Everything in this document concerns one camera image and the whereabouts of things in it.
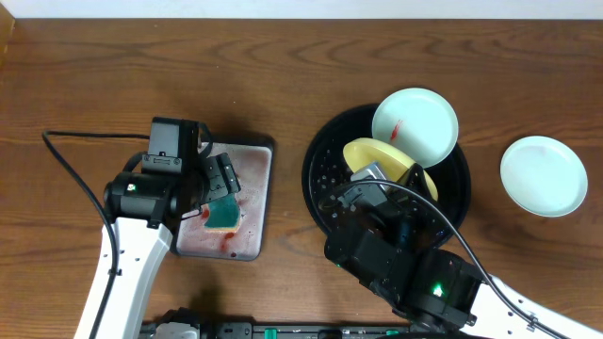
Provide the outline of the green yellow sponge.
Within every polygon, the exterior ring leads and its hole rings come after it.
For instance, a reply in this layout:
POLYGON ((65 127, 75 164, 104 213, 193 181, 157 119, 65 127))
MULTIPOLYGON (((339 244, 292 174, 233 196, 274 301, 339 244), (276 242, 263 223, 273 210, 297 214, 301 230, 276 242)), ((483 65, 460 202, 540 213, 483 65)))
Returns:
POLYGON ((239 227, 240 208, 234 194, 203 206, 204 227, 212 232, 233 232, 239 227))

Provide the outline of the yellow plate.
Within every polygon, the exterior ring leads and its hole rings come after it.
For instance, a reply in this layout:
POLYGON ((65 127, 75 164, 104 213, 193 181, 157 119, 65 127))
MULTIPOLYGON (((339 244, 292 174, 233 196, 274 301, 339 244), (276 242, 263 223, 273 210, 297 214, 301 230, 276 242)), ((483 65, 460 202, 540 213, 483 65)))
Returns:
POLYGON ((387 179, 397 181, 416 162, 396 147, 374 138, 360 137, 343 148, 346 164, 356 173, 377 162, 387 179))

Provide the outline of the mint green plate front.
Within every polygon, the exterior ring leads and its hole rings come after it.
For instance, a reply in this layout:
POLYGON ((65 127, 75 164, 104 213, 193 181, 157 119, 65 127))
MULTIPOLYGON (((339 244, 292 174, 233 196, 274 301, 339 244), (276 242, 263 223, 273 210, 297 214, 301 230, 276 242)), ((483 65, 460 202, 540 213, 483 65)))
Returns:
POLYGON ((546 218, 573 213, 585 200, 588 175, 577 154, 552 137, 522 137, 502 155, 501 183, 524 210, 546 218))

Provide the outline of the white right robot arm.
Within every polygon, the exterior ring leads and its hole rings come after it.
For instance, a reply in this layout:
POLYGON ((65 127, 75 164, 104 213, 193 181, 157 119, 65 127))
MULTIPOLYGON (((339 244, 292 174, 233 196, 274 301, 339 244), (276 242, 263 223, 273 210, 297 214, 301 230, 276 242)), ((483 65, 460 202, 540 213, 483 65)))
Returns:
POLYGON ((487 338, 599 338, 601 332, 526 299, 464 260, 407 236, 418 227, 454 228, 434 206, 327 207, 334 224, 326 257, 423 331, 487 338))

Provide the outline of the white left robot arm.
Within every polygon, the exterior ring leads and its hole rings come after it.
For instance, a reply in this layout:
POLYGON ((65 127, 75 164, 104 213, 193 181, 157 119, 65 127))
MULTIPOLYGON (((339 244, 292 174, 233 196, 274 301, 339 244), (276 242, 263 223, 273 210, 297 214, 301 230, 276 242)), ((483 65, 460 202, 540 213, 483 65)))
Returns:
POLYGON ((236 254, 221 240, 236 234, 240 184, 227 153, 145 154, 105 190, 106 224, 78 338, 135 338, 155 276, 170 251, 183 257, 236 254))

